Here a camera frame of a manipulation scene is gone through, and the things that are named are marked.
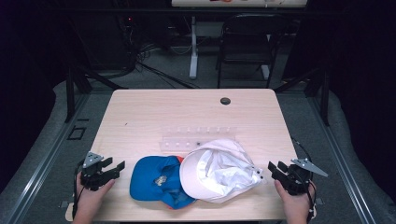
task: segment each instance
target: chair leg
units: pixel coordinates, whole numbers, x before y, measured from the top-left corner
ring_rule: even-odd
[[[265,89],[269,89],[270,88],[272,72],[273,72],[273,69],[274,69],[274,64],[269,64],[269,65],[270,65],[270,73],[268,74],[267,85],[265,86]]]
[[[220,89],[220,81],[221,81],[221,62],[219,62],[219,66],[218,66],[218,89]]]

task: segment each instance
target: cap brim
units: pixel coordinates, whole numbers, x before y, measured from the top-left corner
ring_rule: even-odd
[[[220,194],[207,189],[199,180],[197,174],[197,165],[205,150],[191,152],[184,158],[180,165],[180,182],[184,191],[192,198],[208,199],[221,197]]]

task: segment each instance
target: black chair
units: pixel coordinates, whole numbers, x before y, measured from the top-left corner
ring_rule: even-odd
[[[290,20],[280,15],[239,14],[224,22],[216,64],[219,70],[218,88],[221,82],[221,65],[257,64],[269,66],[269,87],[280,39]]]

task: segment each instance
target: hand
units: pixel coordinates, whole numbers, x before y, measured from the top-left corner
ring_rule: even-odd
[[[79,196],[78,210],[73,223],[92,223],[93,217],[102,205],[103,198],[111,187],[113,187],[115,182],[114,179],[111,179],[97,191],[88,189],[82,190],[84,186],[81,184],[81,173],[79,173],[77,175],[77,193],[79,194],[81,191],[82,192]]]
[[[274,182],[276,191],[279,194],[280,198],[283,202],[283,210],[286,215],[286,220],[289,224],[300,224],[306,223],[306,219],[308,217],[309,208],[311,202],[309,201],[307,194],[301,195],[289,195],[287,191],[283,188],[282,184],[279,180],[275,180]],[[315,196],[314,183],[311,182],[309,185],[308,191],[312,197]]]

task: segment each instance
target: wooden table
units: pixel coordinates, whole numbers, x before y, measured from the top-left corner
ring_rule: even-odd
[[[223,105],[220,99],[231,103]],[[162,202],[139,202],[129,195],[136,162],[161,151],[163,127],[234,127],[235,140],[264,169],[260,184],[222,204],[197,201],[180,210]],[[225,221],[284,219],[269,161],[290,164],[296,158],[276,95],[272,90],[120,90],[114,91],[92,152],[113,157],[112,168],[125,161],[113,189],[95,220],[102,221]],[[72,205],[65,214],[71,220]]]

